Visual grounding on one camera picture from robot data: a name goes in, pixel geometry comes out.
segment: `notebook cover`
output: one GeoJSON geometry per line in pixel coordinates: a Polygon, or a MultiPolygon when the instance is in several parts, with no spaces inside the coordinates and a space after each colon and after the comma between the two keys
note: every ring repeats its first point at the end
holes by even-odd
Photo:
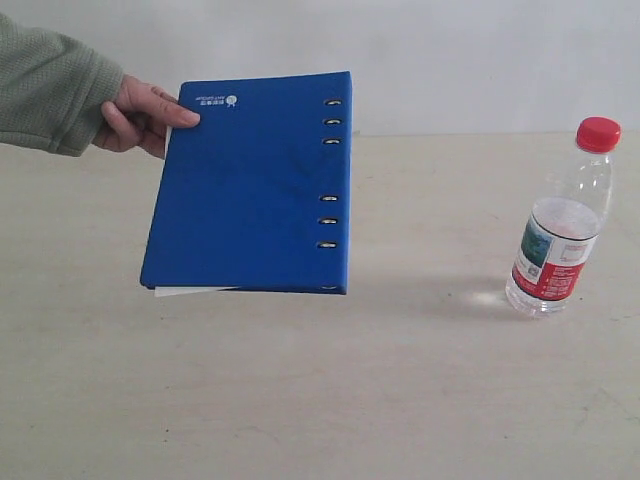
{"type": "Polygon", "coordinates": [[[184,83],[140,281],[346,294],[349,72],[184,83]]]}

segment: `bottle label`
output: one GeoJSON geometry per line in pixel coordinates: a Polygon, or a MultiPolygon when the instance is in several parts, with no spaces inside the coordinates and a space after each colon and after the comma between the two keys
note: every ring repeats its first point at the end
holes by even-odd
{"type": "Polygon", "coordinates": [[[574,240],[555,235],[532,215],[522,236],[512,275],[532,297],[555,302],[569,297],[597,236],[574,240]]]}

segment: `red bottle cap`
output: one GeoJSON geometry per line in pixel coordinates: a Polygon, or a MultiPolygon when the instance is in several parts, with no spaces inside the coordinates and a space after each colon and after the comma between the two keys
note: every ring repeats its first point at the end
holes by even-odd
{"type": "Polygon", "coordinates": [[[576,143],[590,153],[609,153],[620,141],[620,125],[604,117],[589,117],[578,128],[576,143]]]}

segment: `water bottle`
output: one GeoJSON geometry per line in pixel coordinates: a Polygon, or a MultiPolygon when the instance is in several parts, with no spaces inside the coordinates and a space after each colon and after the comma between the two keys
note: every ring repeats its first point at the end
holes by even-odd
{"type": "Polygon", "coordinates": [[[548,178],[507,280],[507,298],[517,311],[539,318],[566,308],[609,213],[611,153],[620,131],[608,118],[585,119],[571,158],[548,178]]]}

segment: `water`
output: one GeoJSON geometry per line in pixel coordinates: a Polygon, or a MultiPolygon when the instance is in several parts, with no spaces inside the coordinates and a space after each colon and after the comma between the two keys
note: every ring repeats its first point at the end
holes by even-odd
{"type": "MultiPolygon", "coordinates": [[[[572,240],[595,237],[603,220],[583,203],[562,197],[547,197],[536,202],[533,216],[538,224],[552,234],[572,240]]],[[[512,275],[506,286],[507,298],[519,312],[530,317],[547,317],[564,310],[569,298],[545,301],[532,297],[518,287],[512,275]]]]}

